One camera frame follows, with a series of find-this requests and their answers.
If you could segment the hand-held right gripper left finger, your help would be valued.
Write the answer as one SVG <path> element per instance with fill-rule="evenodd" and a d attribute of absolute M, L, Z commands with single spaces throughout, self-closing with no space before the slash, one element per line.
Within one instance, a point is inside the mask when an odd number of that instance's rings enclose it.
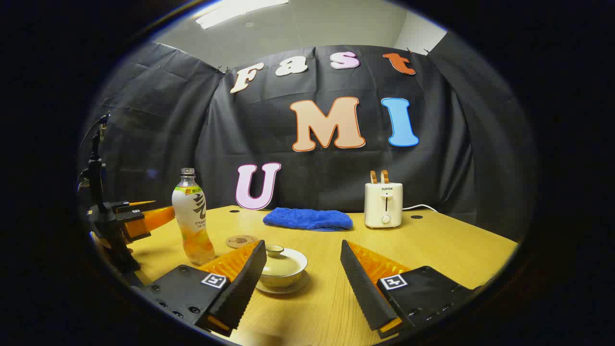
<path fill-rule="evenodd" d="M 263 239 L 199 269 L 180 265 L 134 291 L 177 320 L 230 336 L 252 298 L 267 261 Z"/>

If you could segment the blue folded towel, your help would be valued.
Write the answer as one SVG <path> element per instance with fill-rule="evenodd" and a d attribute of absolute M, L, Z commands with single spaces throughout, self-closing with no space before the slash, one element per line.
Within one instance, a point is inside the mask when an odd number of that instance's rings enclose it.
<path fill-rule="evenodd" d="M 321 232 L 350 230 L 353 227 L 351 217 L 337 210 L 275 208 L 263 218 L 263 223 L 270 226 Z"/>

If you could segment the white porcelain teacup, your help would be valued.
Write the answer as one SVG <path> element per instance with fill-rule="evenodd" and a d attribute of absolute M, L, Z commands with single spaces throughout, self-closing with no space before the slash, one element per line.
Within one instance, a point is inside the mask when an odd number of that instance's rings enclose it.
<path fill-rule="evenodd" d="M 277 245 L 267 245 L 265 250 L 267 261 L 257 282 L 257 289 L 270 294 L 289 294 L 298 291 L 308 282 L 308 260 L 303 253 Z"/>

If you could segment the white teacup lid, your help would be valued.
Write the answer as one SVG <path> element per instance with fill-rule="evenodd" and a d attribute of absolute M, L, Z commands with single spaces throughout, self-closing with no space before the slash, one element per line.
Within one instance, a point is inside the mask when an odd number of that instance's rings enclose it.
<path fill-rule="evenodd" d="M 262 274 L 269 277 L 286 277 L 299 273 L 303 269 L 301 257 L 296 251 L 278 245 L 266 245 L 266 264 Z"/>

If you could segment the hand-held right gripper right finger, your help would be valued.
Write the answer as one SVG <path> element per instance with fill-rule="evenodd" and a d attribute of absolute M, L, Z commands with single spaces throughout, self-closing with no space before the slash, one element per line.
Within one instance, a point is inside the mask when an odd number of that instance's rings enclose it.
<path fill-rule="evenodd" d="M 369 327 L 383 339 L 430 328 L 477 292 L 433 267 L 411 269 L 347 240 L 340 261 Z"/>

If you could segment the clear orange-drink water bottle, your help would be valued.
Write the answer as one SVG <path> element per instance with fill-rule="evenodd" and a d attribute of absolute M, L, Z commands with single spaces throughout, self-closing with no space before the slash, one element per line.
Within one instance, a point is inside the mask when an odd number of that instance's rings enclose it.
<path fill-rule="evenodd" d="M 172 192 L 172 206 L 187 258 L 196 266 L 215 259 L 214 246 L 207 234 L 206 196 L 196 182 L 194 168 L 181 168 L 180 182 Z"/>

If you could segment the cream toaster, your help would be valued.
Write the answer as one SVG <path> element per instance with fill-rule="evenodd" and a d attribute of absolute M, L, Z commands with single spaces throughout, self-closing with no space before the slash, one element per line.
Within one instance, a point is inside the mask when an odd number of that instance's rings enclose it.
<path fill-rule="evenodd" d="M 403 184 L 367 183 L 364 223 L 369 228 L 395 228 L 402 223 Z"/>

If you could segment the black backdrop cloth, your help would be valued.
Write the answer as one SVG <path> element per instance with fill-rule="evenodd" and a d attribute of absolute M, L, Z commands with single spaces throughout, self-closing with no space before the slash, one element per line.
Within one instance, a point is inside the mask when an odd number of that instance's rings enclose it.
<path fill-rule="evenodd" d="M 102 88 L 86 126 L 109 114 L 99 147 L 105 199 L 171 204 L 182 167 L 196 170 L 207 208 L 235 205 L 239 167 L 278 162 L 269 208 L 362 212 L 371 170 L 401 183 L 404 206 L 514 241 L 529 230 L 537 163 L 529 119 L 497 72 L 470 48 L 429 55 L 389 47 L 305 47 L 257 59 L 232 93 L 225 73 L 147 43 Z"/>

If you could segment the ceiling light panel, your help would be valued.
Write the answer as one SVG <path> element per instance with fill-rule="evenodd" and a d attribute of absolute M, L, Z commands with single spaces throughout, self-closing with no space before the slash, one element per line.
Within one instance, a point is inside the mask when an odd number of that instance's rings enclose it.
<path fill-rule="evenodd" d="M 202 29 L 209 29 L 240 15 L 288 3 L 289 0 L 219 0 L 197 11 L 193 17 Z"/>

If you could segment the white porcelain saucer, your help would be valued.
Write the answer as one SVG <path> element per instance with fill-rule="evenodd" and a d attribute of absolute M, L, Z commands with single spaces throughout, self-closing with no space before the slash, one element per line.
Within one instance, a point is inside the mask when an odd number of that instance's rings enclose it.
<path fill-rule="evenodd" d="M 288 287 L 268 287 L 264 285 L 261 281 L 259 281 L 256 285 L 256 289 L 261 291 L 262 293 L 268 294 L 291 294 L 296 293 L 301 290 L 305 285 L 309 282 L 309 274 L 303 273 L 301 278 L 294 283 L 289 285 Z"/>

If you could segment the round cork coaster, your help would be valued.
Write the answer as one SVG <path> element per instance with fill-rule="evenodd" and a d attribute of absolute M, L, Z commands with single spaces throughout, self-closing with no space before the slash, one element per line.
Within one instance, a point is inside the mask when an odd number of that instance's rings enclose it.
<path fill-rule="evenodd" d="M 259 238 L 252 235 L 233 235 L 225 240 L 226 246 L 239 249 L 240 247 L 257 243 Z"/>

